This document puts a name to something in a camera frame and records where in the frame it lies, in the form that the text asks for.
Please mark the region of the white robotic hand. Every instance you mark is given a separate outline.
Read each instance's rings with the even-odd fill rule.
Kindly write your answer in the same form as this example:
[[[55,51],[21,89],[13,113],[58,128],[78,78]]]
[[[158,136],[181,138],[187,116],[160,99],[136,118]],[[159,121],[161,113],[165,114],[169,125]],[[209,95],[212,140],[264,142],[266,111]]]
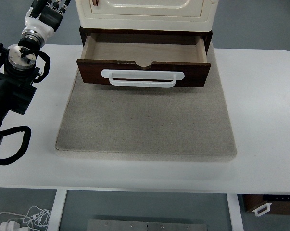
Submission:
[[[31,4],[31,7],[27,11],[25,15],[25,28],[24,28],[24,36],[26,34],[32,33],[34,35],[38,35],[40,38],[49,38],[54,35],[54,33],[59,28],[61,21],[63,19],[63,15],[68,5],[70,4],[70,0],[66,0],[62,7],[60,7],[61,0],[55,0],[52,3],[52,0],[46,0],[46,4],[43,8],[43,0],[35,0]],[[34,18],[31,13],[32,11],[41,11],[40,15]]]

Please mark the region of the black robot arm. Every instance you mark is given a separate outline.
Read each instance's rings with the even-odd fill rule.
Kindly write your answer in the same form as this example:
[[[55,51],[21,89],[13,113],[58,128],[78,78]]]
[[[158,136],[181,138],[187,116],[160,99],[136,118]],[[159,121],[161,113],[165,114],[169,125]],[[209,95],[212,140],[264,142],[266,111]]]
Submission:
[[[50,70],[50,57],[41,51],[47,39],[54,35],[63,19],[69,1],[35,0],[25,16],[25,28],[17,45],[9,49],[0,43],[0,128],[9,111],[23,115],[36,92],[34,83],[43,81]],[[20,159],[28,149],[31,129],[18,126],[0,129],[0,146],[5,136],[23,133],[19,150],[0,159],[9,165]]]

